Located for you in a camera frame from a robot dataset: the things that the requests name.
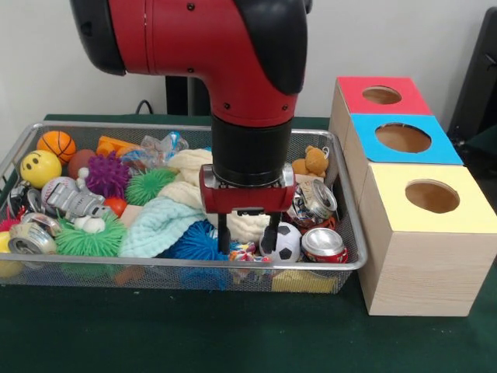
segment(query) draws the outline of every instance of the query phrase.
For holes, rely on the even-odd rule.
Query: soccer ball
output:
[[[280,223],[276,250],[271,250],[267,230],[260,239],[259,250],[261,255],[270,258],[274,263],[295,263],[301,257],[301,237],[301,233],[292,224]]]

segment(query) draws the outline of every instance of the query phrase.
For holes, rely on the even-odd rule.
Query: wooden shape sorter box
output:
[[[436,118],[425,115],[353,114],[343,153],[356,206],[370,162],[463,164]]]
[[[329,130],[342,149],[353,114],[432,115],[410,78],[338,77]]]
[[[465,167],[370,163],[359,209],[370,315],[468,315],[497,254],[497,217]]]

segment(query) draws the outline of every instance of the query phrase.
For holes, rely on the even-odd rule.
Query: yellow box top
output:
[[[497,233],[497,216],[463,166],[371,163],[393,231]]]

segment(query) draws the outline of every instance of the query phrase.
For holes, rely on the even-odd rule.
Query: red ball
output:
[[[127,202],[119,197],[109,197],[103,204],[109,206],[119,218],[124,213],[127,206]]]
[[[68,164],[68,174],[69,177],[73,179],[78,178],[78,171],[82,167],[88,167],[88,161],[91,157],[95,157],[96,154],[93,150],[83,149],[76,152],[69,161]]]

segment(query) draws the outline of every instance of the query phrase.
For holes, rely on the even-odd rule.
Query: purple spiky ball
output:
[[[125,198],[124,191],[130,181],[130,168],[116,157],[116,152],[111,152],[106,157],[97,155],[90,158],[88,169],[86,186],[93,193],[105,198]]]

